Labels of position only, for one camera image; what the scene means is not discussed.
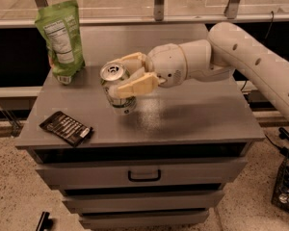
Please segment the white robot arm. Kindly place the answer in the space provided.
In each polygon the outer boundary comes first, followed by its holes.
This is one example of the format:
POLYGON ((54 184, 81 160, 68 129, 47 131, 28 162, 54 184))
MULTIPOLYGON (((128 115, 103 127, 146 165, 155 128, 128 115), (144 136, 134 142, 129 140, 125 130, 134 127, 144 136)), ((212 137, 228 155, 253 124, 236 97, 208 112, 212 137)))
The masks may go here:
POLYGON ((242 28, 229 22, 215 24, 206 39, 164 44, 112 61, 130 77, 110 87, 122 99, 171 88, 189 79, 224 80, 238 70, 289 122, 289 62, 268 49, 242 28))

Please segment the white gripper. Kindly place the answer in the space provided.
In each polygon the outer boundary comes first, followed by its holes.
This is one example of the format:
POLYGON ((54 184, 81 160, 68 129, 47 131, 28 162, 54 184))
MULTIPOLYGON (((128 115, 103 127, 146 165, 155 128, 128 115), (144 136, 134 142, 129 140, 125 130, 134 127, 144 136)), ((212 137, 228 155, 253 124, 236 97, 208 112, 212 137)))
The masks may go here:
POLYGON ((151 93, 158 85, 162 88, 181 85, 187 75, 183 51, 172 43, 157 46, 147 55, 136 52, 123 56, 106 66, 110 73, 133 73, 127 80, 109 87, 110 96, 118 99, 151 93))

